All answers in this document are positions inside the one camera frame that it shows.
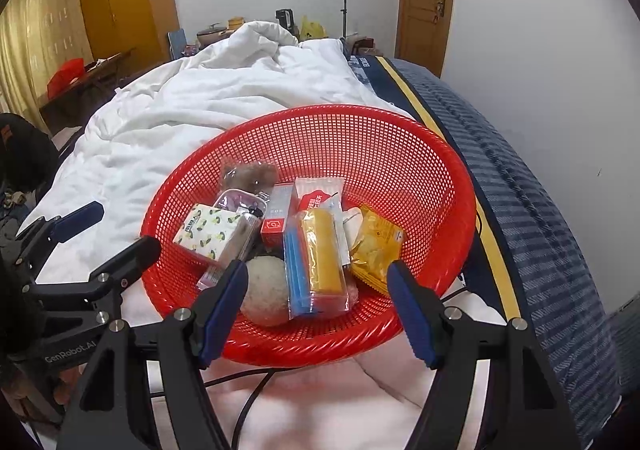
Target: white blanket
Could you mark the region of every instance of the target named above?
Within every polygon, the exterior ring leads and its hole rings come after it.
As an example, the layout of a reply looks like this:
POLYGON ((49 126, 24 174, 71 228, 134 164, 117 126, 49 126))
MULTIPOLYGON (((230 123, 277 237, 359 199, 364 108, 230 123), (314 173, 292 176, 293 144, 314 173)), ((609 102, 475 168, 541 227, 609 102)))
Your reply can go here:
MULTIPOLYGON (((245 120, 285 108, 350 103, 401 112, 372 94, 351 72, 336 40, 299 44, 277 24, 251 22, 224 42, 162 65, 119 91, 89 121, 73 154, 24 226, 44 215, 65 215, 91 201, 105 210, 101 223, 59 245, 39 283, 84 281, 134 242, 162 182, 196 148, 245 120)), ((454 299, 471 316, 501 323, 474 295, 454 299)), ((139 281, 124 293, 132 325, 160 320, 139 281)), ((206 379, 245 369, 220 360, 206 379)), ((473 448, 486 393, 488 366, 478 365, 463 443, 473 448)), ((333 365, 274 377, 242 430, 240 448, 401 449, 415 425, 433 372, 414 358, 404 335, 333 365)), ((209 389, 230 439, 238 414, 260 377, 209 389)), ((161 388, 156 366, 152 388, 161 388)), ((154 403, 162 438, 172 448, 163 400, 154 403)))

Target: basket rim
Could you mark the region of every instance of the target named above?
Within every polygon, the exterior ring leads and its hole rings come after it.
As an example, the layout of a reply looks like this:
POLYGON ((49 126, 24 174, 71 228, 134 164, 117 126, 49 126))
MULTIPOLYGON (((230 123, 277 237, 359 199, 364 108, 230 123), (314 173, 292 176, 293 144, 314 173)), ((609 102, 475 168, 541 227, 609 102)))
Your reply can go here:
MULTIPOLYGON (((200 146, 191 153, 160 186, 146 211, 140 235, 155 236, 158 222, 162 214, 164 204, 168 196, 173 192, 177 183, 193 167, 211 151, 226 143, 238 135, 272 124, 276 121, 300 116, 313 115, 357 115, 370 117, 391 123, 412 133, 421 141, 429 144, 436 154, 445 163, 450 177, 456 185, 456 193, 460 199, 456 199, 454 206, 460 207, 463 213, 469 216, 468 221, 461 221, 460 242, 455 256, 451 257, 451 267, 457 268, 459 273, 473 239, 475 228, 475 192, 468 170, 458 154, 440 136, 428 130, 425 126, 407 118, 399 113, 372 108, 364 105, 348 104, 322 104, 312 106, 300 106, 269 113, 240 125, 236 125, 223 133, 220 133, 209 142, 200 146)), ((166 292, 161 278, 159 278, 158 264, 153 264, 143 273, 142 281, 149 300, 155 309, 164 317, 179 307, 173 302, 166 292)), ((455 280, 457 273, 447 274, 437 280, 432 289, 438 296, 442 296, 455 280)), ((267 367, 301 367, 318 365, 337 361, 343 358, 372 349, 383 342, 390 340, 402 331, 402 324, 395 308, 391 307, 380 315, 370 318, 368 321, 354 325, 349 329, 332 333, 317 335, 312 338, 303 338, 299 341, 276 341, 263 338, 259 346, 255 343, 255 337, 238 330, 232 330, 225 344, 223 356, 236 362, 267 367)))

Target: basket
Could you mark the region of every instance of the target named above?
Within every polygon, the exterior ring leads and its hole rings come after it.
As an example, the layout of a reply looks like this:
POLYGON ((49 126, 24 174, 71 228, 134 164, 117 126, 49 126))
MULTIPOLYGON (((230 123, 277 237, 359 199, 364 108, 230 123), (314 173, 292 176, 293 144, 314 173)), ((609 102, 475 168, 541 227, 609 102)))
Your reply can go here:
MULTIPOLYGON (((364 106, 306 106, 238 125, 196 150, 158 190, 142 235, 162 253, 143 274, 162 315, 189 307, 206 267, 172 243, 194 203, 211 204, 220 160, 274 160, 282 181, 342 176, 343 200, 366 203, 406 233, 401 258, 441 296, 466 259, 476 221, 473 187, 457 154, 435 134, 396 113, 364 106)), ((332 320, 297 318, 260 327, 238 315, 223 356, 264 367, 301 367, 353 356, 390 340, 402 325, 390 299, 358 282, 360 299, 332 320)))

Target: yellow curtain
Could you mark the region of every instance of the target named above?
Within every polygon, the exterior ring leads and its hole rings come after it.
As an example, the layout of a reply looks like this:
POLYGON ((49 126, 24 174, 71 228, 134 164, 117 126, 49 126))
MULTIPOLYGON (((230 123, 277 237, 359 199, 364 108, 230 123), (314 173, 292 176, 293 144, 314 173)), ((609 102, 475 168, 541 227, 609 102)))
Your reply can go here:
POLYGON ((6 108, 47 130, 47 83, 72 58, 93 60, 80 0, 9 0, 0 14, 0 90, 6 108))

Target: wooden wardrobe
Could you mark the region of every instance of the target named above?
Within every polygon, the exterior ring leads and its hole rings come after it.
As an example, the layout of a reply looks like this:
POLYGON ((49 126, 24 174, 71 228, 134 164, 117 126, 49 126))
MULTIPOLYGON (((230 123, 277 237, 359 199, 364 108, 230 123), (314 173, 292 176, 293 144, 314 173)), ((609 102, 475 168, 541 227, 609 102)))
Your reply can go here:
POLYGON ((94 59, 130 52, 124 74, 170 60, 167 33, 180 29, 175 0, 80 0, 94 59))

